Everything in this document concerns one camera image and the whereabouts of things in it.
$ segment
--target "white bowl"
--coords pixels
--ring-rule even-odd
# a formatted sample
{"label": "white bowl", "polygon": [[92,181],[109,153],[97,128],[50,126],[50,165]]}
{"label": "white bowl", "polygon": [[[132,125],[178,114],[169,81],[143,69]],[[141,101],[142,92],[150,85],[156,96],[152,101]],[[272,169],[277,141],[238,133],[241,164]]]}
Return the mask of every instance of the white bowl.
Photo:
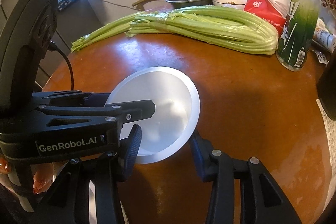
{"label": "white bowl", "polygon": [[126,123],[120,139],[128,137],[134,124],[142,128],[137,163],[168,158],[190,138],[200,114],[200,98],[194,83],[179,70],[153,67],[124,79],[112,91],[106,104],[152,100],[155,113],[150,119]]}
{"label": "white bowl", "polygon": [[212,0],[214,6],[225,6],[228,2],[234,2],[235,4],[232,6],[244,10],[247,0]]}

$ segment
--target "celery bunch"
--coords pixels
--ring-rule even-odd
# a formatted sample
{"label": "celery bunch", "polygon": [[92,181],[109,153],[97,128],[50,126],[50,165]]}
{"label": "celery bunch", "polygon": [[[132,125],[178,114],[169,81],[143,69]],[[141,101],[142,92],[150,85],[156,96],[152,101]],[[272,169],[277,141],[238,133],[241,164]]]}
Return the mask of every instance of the celery bunch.
{"label": "celery bunch", "polygon": [[278,32],[251,13],[227,7],[196,6],[162,14],[137,15],[126,33],[170,32],[252,54],[274,54]]}
{"label": "celery bunch", "polygon": [[130,24],[134,20],[134,18],[137,15],[141,15],[143,13],[144,12],[138,12],[131,15],[127,15],[123,18],[120,18],[118,20],[106,24],[105,26],[101,27],[98,30],[95,30],[94,32],[88,35],[79,38],[77,41],[72,43],[71,52],[78,51],[95,42],[127,31],[130,28]]}

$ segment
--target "brown tabletop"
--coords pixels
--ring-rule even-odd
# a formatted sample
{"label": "brown tabletop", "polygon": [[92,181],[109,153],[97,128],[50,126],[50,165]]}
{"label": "brown tabletop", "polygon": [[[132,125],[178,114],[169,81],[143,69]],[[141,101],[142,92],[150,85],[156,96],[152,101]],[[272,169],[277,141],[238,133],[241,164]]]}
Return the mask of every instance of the brown tabletop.
{"label": "brown tabletop", "polygon": [[[304,224],[314,223],[321,215],[332,171],[316,103],[315,84],[324,66],[312,52],[300,72],[291,72],[275,55],[245,54],[171,34],[132,38],[120,34],[72,53],[69,59],[75,89],[83,91],[111,92],[125,77],[148,67],[184,72],[199,92],[201,136],[231,157],[258,157]],[[63,62],[44,91],[69,89],[69,71]],[[136,165],[119,191],[130,223],[202,224],[211,184],[197,177],[185,145],[166,160]]]}

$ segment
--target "white logo on red bag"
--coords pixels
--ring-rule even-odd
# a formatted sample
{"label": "white logo on red bag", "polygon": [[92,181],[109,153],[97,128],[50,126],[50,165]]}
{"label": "white logo on red bag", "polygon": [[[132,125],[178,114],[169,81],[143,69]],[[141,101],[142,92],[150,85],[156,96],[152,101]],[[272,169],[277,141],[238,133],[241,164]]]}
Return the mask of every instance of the white logo on red bag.
{"label": "white logo on red bag", "polygon": [[260,4],[261,4],[261,2],[256,1],[256,2],[253,3],[253,6],[255,8],[258,8],[260,6]]}

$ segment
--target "round wooden table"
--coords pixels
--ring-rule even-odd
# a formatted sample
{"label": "round wooden table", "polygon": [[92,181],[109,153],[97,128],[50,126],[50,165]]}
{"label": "round wooden table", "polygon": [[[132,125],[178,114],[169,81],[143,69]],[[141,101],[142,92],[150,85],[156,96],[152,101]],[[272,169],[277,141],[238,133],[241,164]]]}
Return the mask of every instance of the round wooden table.
{"label": "round wooden table", "polygon": [[[111,92],[143,68],[176,68],[195,83],[201,100],[197,128],[216,149],[233,158],[258,157],[268,168],[304,224],[321,215],[331,181],[329,147],[315,84],[324,66],[309,53],[300,72],[276,56],[250,55],[172,34],[124,34],[69,56],[75,89]],[[63,62],[44,91],[69,90]],[[239,223],[236,183],[235,223]],[[158,163],[136,165],[120,199],[130,223],[202,224],[211,183],[197,177],[185,145]]]}

